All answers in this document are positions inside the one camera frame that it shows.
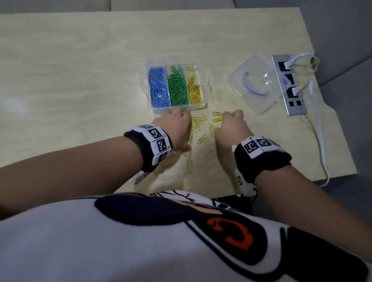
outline pile of blue paper clips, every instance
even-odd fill
[[[164,67],[151,67],[148,72],[150,98],[155,108],[170,107],[167,75]]]

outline person's left arm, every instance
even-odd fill
[[[191,150],[189,112],[165,110],[151,124],[170,137],[173,151]],[[63,199],[108,194],[143,166],[138,146],[115,137],[32,157],[0,168],[0,218]]]

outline person's left hand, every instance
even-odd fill
[[[173,151],[191,151],[188,144],[190,134],[191,114],[186,111],[182,113],[181,107],[176,107],[173,113],[165,109],[161,117],[154,119],[152,124],[163,129],[172,140]]]

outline black wire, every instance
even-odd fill
[[[257,196],[258,196],[258,191],[257,191],[257,189],[256,189],[256,188],[253,188],[253,191],[256,191],[256,194],[255,194],[255,196],[254,196],[254,198],[253,198],[251,204],[253,204],[253,202],[257,199]]]

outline black wristband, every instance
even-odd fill
[[[247,183],[254,183],[256,177],[264,170],[277,170],[291,164],[291,155],[272,140],[263,136],[255,137],[254,142],[252,140],[252,137],[244,140],[234,151],[237,168]]]
[[[143,172],[152,172],[159,162],[167,158],[172,150],[172,141],[168,134],[156,125],[141,125],[124,133],[141,151]]]

